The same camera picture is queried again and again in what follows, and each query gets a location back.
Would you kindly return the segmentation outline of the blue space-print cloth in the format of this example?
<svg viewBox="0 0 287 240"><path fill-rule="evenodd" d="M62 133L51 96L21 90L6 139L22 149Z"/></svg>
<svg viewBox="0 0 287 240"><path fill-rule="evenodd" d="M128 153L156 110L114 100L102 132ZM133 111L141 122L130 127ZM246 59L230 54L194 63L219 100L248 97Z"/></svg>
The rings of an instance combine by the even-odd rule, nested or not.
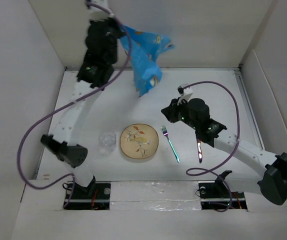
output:
<svg viewBox="0 0 287 240"><path fill-rule="evenodd" d="M152 32L138 31L125 27L128 35L120 38L124 52L130 55L133 69L133 81L138 96L147 94L162 79L162 70L157 65L157 58L175 46L170 37Z"/></svg>

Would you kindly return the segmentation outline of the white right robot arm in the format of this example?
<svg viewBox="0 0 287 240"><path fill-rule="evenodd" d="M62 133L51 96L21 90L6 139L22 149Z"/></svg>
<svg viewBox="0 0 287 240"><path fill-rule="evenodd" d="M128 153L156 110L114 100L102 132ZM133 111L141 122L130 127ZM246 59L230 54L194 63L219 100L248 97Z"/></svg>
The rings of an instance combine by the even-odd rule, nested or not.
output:
<svg viewBox="0 0 287 240"><path fill-rule="evenodd" d="M180 102L174 98L161 113L171 123L181 121L194 129L201 142L232 154L260 177L260 193L271 203L281 206L287 200L287 153L277 155L244 140L210 117L208 105L200 98Z"/></svg>

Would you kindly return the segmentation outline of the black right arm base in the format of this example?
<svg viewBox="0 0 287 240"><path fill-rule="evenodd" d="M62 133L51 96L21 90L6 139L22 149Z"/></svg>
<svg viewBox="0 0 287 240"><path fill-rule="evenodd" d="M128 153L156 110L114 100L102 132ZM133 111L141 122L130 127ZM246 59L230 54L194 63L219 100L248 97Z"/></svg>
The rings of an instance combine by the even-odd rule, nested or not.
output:
<svg viewBox="0 0 287 240"><path fill-rule="evenodd" d="M223 183L223 180L205 180L198 182L198 189L195 195L200 198L202 210L214 210L222 212L226 208L229 210L247 210L245 194L243 192L231 192Z"/></svg>

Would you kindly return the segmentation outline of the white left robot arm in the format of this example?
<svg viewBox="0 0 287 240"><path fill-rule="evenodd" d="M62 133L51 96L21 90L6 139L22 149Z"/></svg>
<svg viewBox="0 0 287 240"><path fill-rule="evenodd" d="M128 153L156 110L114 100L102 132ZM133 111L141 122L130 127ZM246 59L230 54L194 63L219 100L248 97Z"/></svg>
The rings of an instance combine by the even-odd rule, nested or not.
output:
<svg viewBox="0 0 287 240"><path fill-rule="evenodd" d="M79 145L78 140L92 105L102 93L99 88L107 84L114 72L118 39L124 35L113 18L90 21L85 40L87 50L71 97L74 103L63 113L53 131L40 140L74 174L77 192L86 199L95 193L95 179L86 160L88 150Z"/></svg>

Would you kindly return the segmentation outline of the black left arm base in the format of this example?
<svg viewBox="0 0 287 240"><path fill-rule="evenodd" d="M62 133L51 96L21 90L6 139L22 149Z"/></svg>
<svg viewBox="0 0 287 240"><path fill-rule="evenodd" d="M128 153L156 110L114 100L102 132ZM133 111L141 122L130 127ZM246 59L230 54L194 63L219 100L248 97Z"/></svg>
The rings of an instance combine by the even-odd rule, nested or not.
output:
<svg viewBox="0 0 287 240"><path fill-rule="evenodd" d="M72 181L62 184L65 190L64 210L105 211L110 209L111 182L97 181L90 189L90 194L83 191L79 186L75 186L71 192L72 185Z"/></svg>

